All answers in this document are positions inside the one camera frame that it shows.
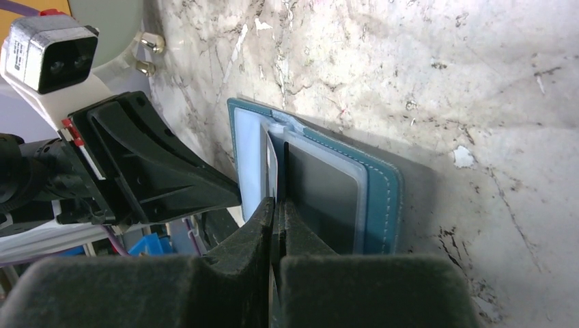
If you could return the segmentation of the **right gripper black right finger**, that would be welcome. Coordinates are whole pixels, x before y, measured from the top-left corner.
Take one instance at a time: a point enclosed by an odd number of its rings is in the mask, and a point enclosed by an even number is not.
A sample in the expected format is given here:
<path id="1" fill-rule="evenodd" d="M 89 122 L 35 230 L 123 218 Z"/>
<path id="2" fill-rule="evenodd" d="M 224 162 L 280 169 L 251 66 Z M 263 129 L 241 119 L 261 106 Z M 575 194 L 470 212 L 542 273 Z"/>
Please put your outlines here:
<path id="1" fill-rule="evenodd" d="M 284 327 L 478 327 L 453 265 L 425 255 L 340 255 L 291 201 L 275 208 Z"/>

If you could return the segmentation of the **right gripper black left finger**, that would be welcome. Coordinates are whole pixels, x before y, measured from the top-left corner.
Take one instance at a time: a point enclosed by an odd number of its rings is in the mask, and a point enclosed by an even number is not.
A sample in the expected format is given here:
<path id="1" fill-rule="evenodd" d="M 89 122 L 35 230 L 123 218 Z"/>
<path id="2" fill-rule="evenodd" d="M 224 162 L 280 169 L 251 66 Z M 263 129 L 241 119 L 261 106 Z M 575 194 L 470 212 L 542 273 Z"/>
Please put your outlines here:
<path id="1" fill-rule="evenodd" d="M 267 327 L 275 200 L 204 256 L 54 257 L 30 266 L 2 327 Z"/>

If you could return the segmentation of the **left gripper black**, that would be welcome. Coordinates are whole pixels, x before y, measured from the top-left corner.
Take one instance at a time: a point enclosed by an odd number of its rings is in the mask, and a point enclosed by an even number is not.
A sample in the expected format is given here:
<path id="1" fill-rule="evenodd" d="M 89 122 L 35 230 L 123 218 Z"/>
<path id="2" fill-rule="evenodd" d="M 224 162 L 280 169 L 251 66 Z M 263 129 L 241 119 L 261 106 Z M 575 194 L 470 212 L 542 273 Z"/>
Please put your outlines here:
<path id="1" fill-rule="evenodd" d="M 172 133 L 143 92 L 70 114 L 65 139 L 1 134 L 1 226 L 159 224 L 237 206 L 236 182 Z"/>

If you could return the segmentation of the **grey card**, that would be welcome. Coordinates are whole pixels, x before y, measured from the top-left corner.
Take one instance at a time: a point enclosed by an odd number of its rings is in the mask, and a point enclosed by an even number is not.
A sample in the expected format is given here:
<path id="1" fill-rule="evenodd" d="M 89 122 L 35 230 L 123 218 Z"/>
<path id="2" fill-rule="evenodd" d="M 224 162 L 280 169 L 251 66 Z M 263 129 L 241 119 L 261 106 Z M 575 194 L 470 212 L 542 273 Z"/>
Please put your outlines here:
<path id="1" fill-rule="evenodd" d="M 338 254 L 363 250 L 359 183 L 347 163 L 307 143 L 285 143 L 286 197 L 303 222 Z"/>

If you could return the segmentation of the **blue leather card holder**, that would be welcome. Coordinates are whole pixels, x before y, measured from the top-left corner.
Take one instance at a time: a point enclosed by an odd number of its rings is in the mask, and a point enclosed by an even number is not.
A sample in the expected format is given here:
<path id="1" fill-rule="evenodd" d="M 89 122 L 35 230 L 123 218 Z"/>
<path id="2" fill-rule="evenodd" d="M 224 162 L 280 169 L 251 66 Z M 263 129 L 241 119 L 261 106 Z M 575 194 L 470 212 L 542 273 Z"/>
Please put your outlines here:
<path id="1" fill-rule="evenodd" d="M 264 197 L 288 199 L 339 254 L 394 254 L 404 179 L 391 163 L 273 107 L 230 98 L 227 110 L 248 221 Z"/>

